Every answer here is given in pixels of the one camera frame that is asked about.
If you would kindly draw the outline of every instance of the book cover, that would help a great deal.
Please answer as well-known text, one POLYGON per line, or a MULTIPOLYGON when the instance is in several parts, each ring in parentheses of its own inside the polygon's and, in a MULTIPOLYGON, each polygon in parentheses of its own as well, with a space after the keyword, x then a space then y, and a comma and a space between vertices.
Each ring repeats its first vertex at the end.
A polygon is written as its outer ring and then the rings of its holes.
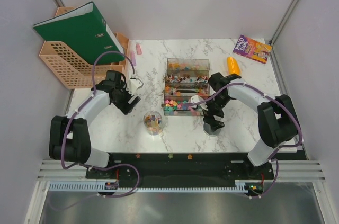
POLYGON ((270 45, 260 43, 249 37, 240 35, 233 53, 265 64, 272 50, 270 45))

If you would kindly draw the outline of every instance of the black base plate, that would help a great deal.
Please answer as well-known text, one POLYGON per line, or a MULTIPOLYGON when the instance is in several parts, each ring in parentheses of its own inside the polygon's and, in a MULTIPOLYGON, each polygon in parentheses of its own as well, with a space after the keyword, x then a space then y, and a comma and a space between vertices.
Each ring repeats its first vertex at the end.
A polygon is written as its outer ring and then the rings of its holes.
MULTIPOLYGON (((193 153, 193 154, 120 154, 112 153, 108 166, 119 163, 134 165, 140 173, 142 188, 208 188, 234 187, 234 180, 273 179, 272 166, 266 163, 258 172, 248 175, 241 161, 247 153, 193 153)), ((88 179, 116 179, 113 169, 99 172, 87 171, 88 179)), ((134 187, 135 171, 130 167, 119 168, 120 187, 134 187)))

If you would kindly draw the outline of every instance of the clear plastic box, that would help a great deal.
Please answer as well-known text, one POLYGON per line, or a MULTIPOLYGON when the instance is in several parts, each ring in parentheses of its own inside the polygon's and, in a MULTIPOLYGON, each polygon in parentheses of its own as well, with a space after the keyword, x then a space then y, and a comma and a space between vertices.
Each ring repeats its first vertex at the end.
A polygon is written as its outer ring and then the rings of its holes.
POLYGON ((203 115, 202 108, 184 107, 193 95, 202 98, 210 96, 209 60, 168 59, 165 75, 164 103, 165 115, 203 115))

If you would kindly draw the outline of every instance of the book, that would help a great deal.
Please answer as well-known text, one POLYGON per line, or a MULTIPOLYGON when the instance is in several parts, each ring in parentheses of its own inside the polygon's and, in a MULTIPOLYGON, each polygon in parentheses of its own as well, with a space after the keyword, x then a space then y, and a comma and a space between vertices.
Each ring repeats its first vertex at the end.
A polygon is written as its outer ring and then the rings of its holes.
POLYGON ((249 37, 240 35, 233 53, 265 64, 272 50, 270 45, 260 43, 249 37))
MULTIPOLYGON (((46 41, 64 42, 91 65, 106 51, 124 53, 94 2, 42 21, 33 28, 46 41)), ((98 65, 123 60, 124 56, 119 54, 106 55, 99 60, 98 65)))

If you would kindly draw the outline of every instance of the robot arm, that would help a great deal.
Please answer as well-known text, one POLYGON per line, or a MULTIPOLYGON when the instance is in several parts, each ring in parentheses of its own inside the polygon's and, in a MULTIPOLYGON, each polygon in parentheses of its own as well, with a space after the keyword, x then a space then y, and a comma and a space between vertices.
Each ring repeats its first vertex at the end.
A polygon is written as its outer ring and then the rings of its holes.
MULTIPOLYGON (((230 100, 239 100, 257 112, 261 138, 244 160, 248 173, 251 173, 255 167, 265 164, 277 148, 296 136, 298 131, 289 116, 280 107, 258 92, 244 87, 245 81, 240 76, 232 74, 223 77, 221 73, 215 73, 209 79, 210 86, 216 92, 230 83, 239 84, 229 86, 221 91, 219 95, 207 101, 205 105, 202 105, 204 109, 204 131, 211 136, 216 136, 220 132, 220 129, 225 125, 223 122, 217 121, 215 116, 224 117, 222 110, 230 100)), ((268 96, 286 107, 298 121, 290 97, 287 95, 273 97, 269 94, 268 96)), ((191 102, 194 104, 198 103, 199 100, 194 97, 191 102)))
POLYGON ((129 114, 140 101, 140 98, 135 96, 135 93, 142 86, 141 80, 135 78, 135 76, 132 76, 126 82, 122 73, 114 70, 107 71, 106 79, 96 85, 95 96, 92 89, 90 93, 92 99, 79 112, 76 109, 64 117, 55 116, 52 119, 49 156, 53 159, 61 158, 61 144, 66 132, 68 134, 65 148, 66 161, 106 167, 109 161, 109 154, 91 146, 88 126, 111 103, 120 109, 123 114, 129 114), (66 131, 66 124, 75 112, 78 114, 72 120, 70 130, 66 131))

